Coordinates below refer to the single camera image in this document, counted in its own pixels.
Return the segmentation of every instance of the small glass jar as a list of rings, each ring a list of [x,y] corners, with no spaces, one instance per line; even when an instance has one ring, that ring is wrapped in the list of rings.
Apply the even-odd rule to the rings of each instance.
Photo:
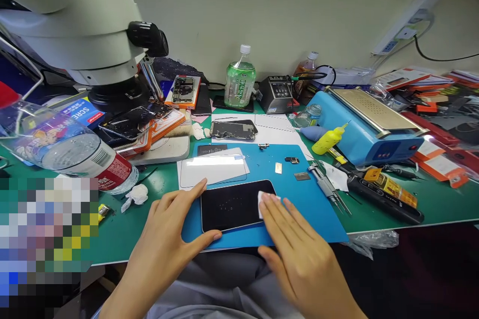
[[[309,105],[294,118],[294,123],[298,127],[308,127],[316,125],[316,120],[321,116],[321,106]]]

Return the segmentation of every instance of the blue silicone mat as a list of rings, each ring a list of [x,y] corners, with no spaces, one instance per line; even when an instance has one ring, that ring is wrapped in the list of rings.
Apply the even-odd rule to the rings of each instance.
[[[198,146],[204,145],[196,144],[193,153],[198,152]],[[233,148],[241,149],[250,171],[245,180],[236,181],[234,184],[269,179],[276,194],[281,198],[286,197],[294,203],[299,212],[326,242],[348,241],[346,231],[314,177],[310,175],[311,180],[304,181],[297,181],[294,177],[295,173],[308,172],[309,166],[298,145],[269,145],[265,150],[260,150],[256,144],[228,143],[228,149]],[[299,163],[286,162],[285,157],[297,157]],[[275,173],[276,162],[282,164],[282,174]],[[219,188],[226,185],[231,185],[231,183],[212,184],[208,188]],[[182,238],[185,242],[191,242],[201,234],[200,200],[196,199],[185,219]],[[208,249],[258,247],[260,245],[274,245],[263,223],[224,232],[223,237]]]

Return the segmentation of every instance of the pixelated area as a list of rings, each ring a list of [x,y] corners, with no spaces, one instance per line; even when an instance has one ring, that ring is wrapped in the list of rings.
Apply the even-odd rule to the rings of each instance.
[[[81,250],[94,236],[98,179],[0,178],[0,308],[21,308],[32,296],[41,307],[61,306],[54,302],[91,265]]]

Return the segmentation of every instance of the yellow squeeze bottle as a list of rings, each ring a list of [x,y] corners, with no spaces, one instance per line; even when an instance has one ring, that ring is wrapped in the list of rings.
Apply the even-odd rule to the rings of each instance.
[[[345,124],[342,127],[336,127],[334,130],[328,131],[323,134],[323,136],[318,140],[318,142],[313,144],[313,147],[311,148],[313,152],[317,155],[323,155],[328,152],[328,149],[341,141],[344,129],[347,125],[348,124]]]

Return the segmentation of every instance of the white bottle cap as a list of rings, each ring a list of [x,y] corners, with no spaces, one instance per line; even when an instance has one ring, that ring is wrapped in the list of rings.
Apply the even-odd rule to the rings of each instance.
[[[251,46],[241,45],[239,51],[243,54],[249,54],[249,52],[251,51]]]
[[[318,53],[316,51],[312,51],[309,53],[308,59],[316,60],[318,58]]]

